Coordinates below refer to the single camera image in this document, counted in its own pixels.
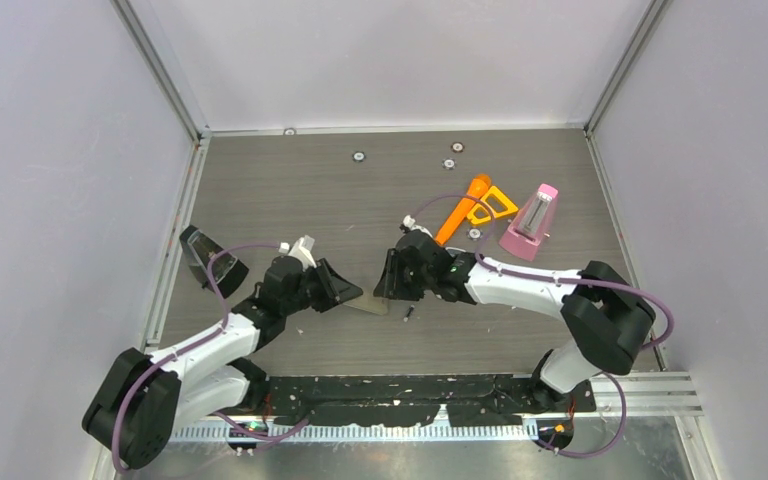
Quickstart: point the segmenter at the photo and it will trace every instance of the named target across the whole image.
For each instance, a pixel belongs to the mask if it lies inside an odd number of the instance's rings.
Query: orange handle
[[[490,184],[490,177],[480,173],[472,179],[466,194],[475,198],[481,198],[481,196],[487,193],[487,190],[490,189]],[[460,226],[461,222],[466,218],[469,211],[472,210],[473,206],[475,206],[475,200],[470,200],[468,198],[461,199],[461,201],[458,202],[458,206],[455,207],[452,214],[449,215],[449,218],[447,218],[446,222],[443,223],[443,226],[440,227],[434,240],[440,245],[448,242],[455,233],[455,230],[458,229],[458,226]]]

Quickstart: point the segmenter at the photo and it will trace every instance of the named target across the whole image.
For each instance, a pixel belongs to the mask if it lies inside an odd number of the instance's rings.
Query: gray wooden table
[[[453,142],[463,153],[450,150]],[[366,159],[355,163],[352,155]],[[445,170],[445,158],[457,160]],[[407,213],[430,197],[463,193],[478,173],[518,205],[541,184],[559,190],[551,238],[533,266],[568,269],[591,259],[626,275],[620,247],[596,172],[580,130],[423,132],[214,138],[196,197],[192,223],[223,247],[252,241],[292,243],[316,239],[314,256],[327,258],[364,289],[378,282],[384,257],[401,235]],[[419,218],[433,232],[456,200],[429,207]],[[500,222],[498,229],[506,226]],[[474,249],[461,226],[448,245]],[[522,263],[495,239],[485,253]],[[230,304],[242,300],[262,278],[273,251],[238,255],[251,268]],[[273,375],[374,375],[524,372],[562,345],[563,323],[537,313],[498,305],[449,304],[433,296],[416,303],[390,302],[376,316],[341,306],[324,314],[292,315],[286,331],[252,356]],[[162,337],[176,343],[216,322],[216,298],[179,269]],[[638,370],[656,368],[651,352]]]

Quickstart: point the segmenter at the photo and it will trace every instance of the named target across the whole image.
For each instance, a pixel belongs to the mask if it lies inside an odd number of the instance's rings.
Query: white wall
[[[583,124],[649,0],[140,2],[210,127],[246,130]]]
[[[673,2],[597,140],[725,478],[768,478],[768,0]]]
[[[0,2],[0,479],[88,477],[190,151],[110,2]]]

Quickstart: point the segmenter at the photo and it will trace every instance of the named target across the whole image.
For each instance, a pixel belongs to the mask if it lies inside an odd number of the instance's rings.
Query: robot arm
[[[652,327],[655,313],[640,297],[607,288],[548,283],[503,275],[499,269],[550,278],[626,282],[610,266],[590,262],[583,270],[552,271],[508,265],[472,252],[447,250],[407,217],[405,234],[387,252],[374,294],[419,300],[425,291],[448,302],[497,303],[564,321],[573,339],[549,351],[532,375],[535,400],[550,408],[577,384],[600,371],[625,375]]]
[[[255,285],[254,293],[231,309],[222,333],[193,350],[176,352],[215,335],[222,323],[150,355],[131,348],[120,354],[82,422],[83,429],[111,448],[116,415],[126,392],[161,359],[165,363],[143,384],[128,406],[120,435],[120,456],[130,468],[151,462],[172,433],[219,409],[257,407],[269,390],[265,372],[244,357],[284,331],[287,316],[312,308],[325,312],[363,291],[338,275],[325,259],[314,260],[313,239],[283,244]]]

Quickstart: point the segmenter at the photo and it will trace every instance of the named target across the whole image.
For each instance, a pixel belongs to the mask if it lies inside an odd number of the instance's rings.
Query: pink object
[[[548,235],[558,206],[558,190],[545,183],[531,195],[499,240],[499,245],[523,260],[533,261]]]

